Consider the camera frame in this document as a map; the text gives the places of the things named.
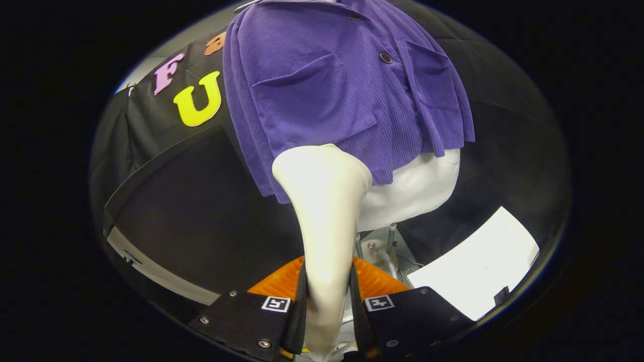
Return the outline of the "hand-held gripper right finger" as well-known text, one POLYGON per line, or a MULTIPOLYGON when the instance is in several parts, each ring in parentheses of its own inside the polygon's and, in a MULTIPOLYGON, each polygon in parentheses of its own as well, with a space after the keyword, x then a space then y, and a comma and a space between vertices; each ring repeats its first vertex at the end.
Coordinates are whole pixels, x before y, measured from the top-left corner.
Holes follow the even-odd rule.
POLYGON ((359 257, 350 300, 357 343, 351 361, 432 361, 476 326, 430 287, 409 287, 359 257))

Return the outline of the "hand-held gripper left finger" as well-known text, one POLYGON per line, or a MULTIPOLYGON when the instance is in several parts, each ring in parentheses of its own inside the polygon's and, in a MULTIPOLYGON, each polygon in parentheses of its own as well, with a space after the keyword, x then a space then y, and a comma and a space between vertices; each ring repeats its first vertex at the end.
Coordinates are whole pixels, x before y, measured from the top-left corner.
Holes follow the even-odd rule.
POLYGON ((198 337, 249 361, 292 361, 303 350, 306 263, 300 256, 246 291, 230 291, 189 322, 198 337))

